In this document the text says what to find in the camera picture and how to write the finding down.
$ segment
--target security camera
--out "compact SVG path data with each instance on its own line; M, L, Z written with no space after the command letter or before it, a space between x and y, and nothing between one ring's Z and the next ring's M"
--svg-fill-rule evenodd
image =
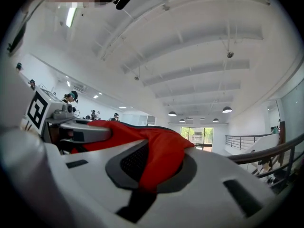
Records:
M233 55L234 55L234 53L233 53L233 52L228 52L227 57L228 57L228 58L232 58L232 57L233 57Z

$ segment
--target metal railing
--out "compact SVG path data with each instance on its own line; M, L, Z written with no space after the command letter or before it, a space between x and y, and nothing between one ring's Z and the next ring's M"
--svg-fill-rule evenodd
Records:
M295 155L295 147L302 143L304 141L304 133L301 134L300 136L296 137L295 139L288 141L286 143L280 144L276 147L263 150L263 151L258 151L254 153L248 153L248 154L238 154L238 155L231 155L228 156L230 160L235 162L236 164L248 164L248 163L253 163L257 162L260 160L268 159L277 155L280 155L282 153L285 153L287 151L290 151L290 156L288 163L282 165L279 168L276 168L272 171L268 171L263 174L259 174L256 177L258 178L263 178L272 174L277 173L278 171L282 171L283 169L287 168L285 171L284 178L282 178L280 181L272 184L270 188L278 187L280 191L285 187L288 181L288 177L290 176L292 165L295 161L297 161L299 158L303 157L304 151L301 152L296 158L294 158Z
M226 135L226 145L231 147L239 148L240 150L246 150L250 148L259 138L268 136L269 134L263 135L244 135L244 136L231 136Z

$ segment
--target black vent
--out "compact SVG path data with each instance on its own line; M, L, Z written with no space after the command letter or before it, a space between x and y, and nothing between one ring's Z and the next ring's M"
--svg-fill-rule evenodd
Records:
M247 218L262 209L262 205L237 180L227 180L224 185Z
M120 162L120 167L133 180L139 182L146 167L148 156L149 147L146 144L145 146L136 150L129 156L123 158Z

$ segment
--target cap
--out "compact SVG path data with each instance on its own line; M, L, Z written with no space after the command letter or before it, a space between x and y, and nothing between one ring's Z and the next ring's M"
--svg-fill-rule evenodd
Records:
M22 64L21 63L17 63L16 68L19 69L19 70L21 70L22 69Z

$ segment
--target black cap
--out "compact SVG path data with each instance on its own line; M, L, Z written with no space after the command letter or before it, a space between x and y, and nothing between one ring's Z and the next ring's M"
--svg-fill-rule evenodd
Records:
M16 68L19 69L19 70L21 70L22 69L22 64L21 63L17 63Z
M71 91L71 93L75 95L74 100L76 101L78 99L78 93L75 90Z

